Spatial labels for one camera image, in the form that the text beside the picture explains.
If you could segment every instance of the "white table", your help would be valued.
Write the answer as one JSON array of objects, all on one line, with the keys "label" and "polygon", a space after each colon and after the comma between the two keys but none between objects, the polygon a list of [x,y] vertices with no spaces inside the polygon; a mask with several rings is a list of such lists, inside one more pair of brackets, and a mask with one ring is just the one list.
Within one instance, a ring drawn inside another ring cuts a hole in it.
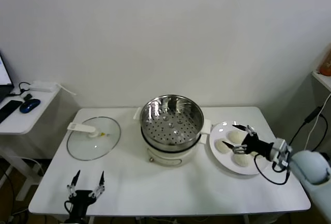
[{"label": "white table", "polygon": [[[18,87],[16,87],[13,92],[19,92]],[[28,133],[39,120],[43,112],[46,110],[58,92],[59,88],[50,93],[30,91],[29,93],[33,96],[33,98],[37,98],[41,101],[40,105],[33,109],[30,113],[26,114],[21,113],[19,108],[17,108],[3,122],[0,123],[0,135],[23,135]],[[24,101],[19,96],[7,97],[0,103],[0,108],[2,108],[11,100]],[[2,156],[11,164],[11,166],[6,171],[7,174],[10,173],[12,167],[15,167],[27,178],[16,197],[17,201],[23,201],[31,185],[38,185],[41,180],[41,177],[36,173],[39,168],[36,166],[31,169],[22,159],[17,157],[15,151],[8,147],[5,142],[2,142],[1,144],[0,156]],[[0,187],[4,180],[4,177],[0,180]]]},{"label": "white table", "polygon": [[[213,124],[236,120],[253,126],[262,140],[274,135],[260,110],[255,107],[202,108]],[[261,175],[232,173],[211,154],[208,145],[198,144],[194,159],[178,168],[148,162],[140,126],[132,119],[136,109],[81,109],[74,122],[94,116],[118,121],[122,136],[110,153],[93,161],[72,158],[64,136],[29,211],[35,214],[66,215],[67,184],[81,170],[76,189],[94,189],[104,171],[106,191],[88,208],[88,216],[195,216],[243,215],[304,211],[310,202],[300,182],[291,175],[284,186],[269,183]],[[284,174],[267,168],[265,174],[283,182]]]}]

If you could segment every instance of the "blue mouse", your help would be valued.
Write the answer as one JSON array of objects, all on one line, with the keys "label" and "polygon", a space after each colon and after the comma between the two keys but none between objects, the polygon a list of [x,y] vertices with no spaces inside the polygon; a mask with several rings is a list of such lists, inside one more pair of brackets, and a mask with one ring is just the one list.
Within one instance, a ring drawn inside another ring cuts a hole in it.
[{"label": "blue mouse", "polygon": [[40,104],[39,99],[30,99],[28,101],[25,101],[21,106],[20,106],[20,112],[23,114],[29,113],[32,109],[37,107]]}]

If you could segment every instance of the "glass lid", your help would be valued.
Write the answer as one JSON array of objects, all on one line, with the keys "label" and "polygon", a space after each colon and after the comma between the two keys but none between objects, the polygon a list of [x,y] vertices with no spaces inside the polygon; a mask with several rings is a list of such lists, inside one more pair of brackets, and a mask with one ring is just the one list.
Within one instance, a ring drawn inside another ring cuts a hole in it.
[{"label": "glass lid", "polygon": [[75,159],[86,161],[100,158],[109,153],[119,142],[121,128],[112,118],[94,117],[82,124],[95,127],[98,135],[92,138],[86,132],[71,132],[67,141],[67,150]]}]

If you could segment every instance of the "steamed bun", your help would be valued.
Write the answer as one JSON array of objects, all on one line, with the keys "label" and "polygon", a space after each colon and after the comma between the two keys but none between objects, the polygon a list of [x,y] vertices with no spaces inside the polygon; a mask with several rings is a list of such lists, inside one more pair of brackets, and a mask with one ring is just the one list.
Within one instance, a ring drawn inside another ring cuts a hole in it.
[{"label": "steamed bun", "polygon": [[214,146],[215,148],[220,152],[220,153],[223,153],[223,154],[226,154],[228,153],[229,151],[231,151],[230,148],[227,147],[227,145],[225,145],[223,143],[223,141],[226,141],[226,139],[218,139],[215,141],[214,143]]},{"label": "steamed bun", "polygon": [[250,155],[255,157],[258,153],[257,152],[251,152]]},{"label": "steamed bun", "polygon": [[251,157],[248,154],[234,154],[233,160],[237,165],[241,167],[249,166],[252,161]]},{"label": "steamed bun", "polygon": [[238,145],[241,145],[241,143],[243,142],[245,137],[246,137],[245,132],[241,132],[241,131],[237,131],[237,130],[232,130],[228,133],[229,140]]}]

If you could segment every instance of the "stainless steel steamer basket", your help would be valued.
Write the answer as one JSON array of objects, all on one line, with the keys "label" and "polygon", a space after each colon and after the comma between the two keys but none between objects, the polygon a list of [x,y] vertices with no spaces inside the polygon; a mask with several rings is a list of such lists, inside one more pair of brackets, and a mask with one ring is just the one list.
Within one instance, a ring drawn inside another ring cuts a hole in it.
[{"label": "stainless steel steamer basket", "polygon": [[199,140],[204,124],[200,107],[178,95],[164,95],[148,102],[140,125],[146,141],[166,153],[183,152]]}]

